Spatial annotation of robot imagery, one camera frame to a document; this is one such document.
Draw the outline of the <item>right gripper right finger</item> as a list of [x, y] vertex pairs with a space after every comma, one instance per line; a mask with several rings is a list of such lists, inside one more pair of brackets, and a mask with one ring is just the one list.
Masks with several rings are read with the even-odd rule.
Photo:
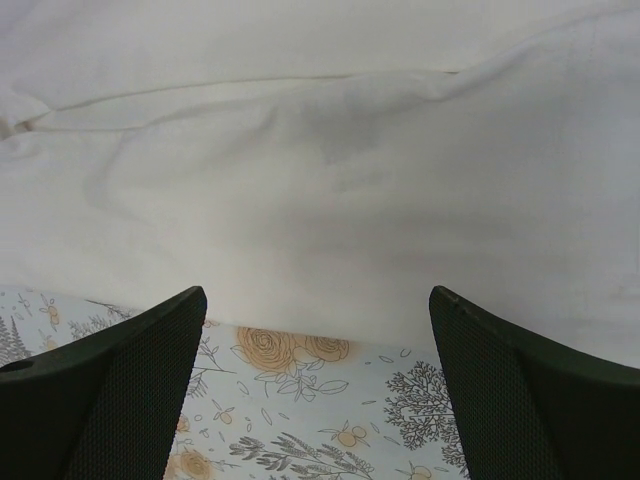
[[526, 330], [442, 286], [429, 312], [471, 478], [638, 478], [638, 369]]

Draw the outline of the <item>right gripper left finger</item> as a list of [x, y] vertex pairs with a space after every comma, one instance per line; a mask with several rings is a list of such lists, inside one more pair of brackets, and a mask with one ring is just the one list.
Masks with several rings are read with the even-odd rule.
[[191, 287], [1, 369], [4, 479], [160, 479], [206, 315]]

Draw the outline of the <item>white printed t-shirt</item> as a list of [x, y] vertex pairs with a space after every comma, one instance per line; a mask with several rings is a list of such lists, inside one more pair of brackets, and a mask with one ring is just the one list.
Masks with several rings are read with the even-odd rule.
[[639, 363], [635, 1], [5, 1], [1, 280]]

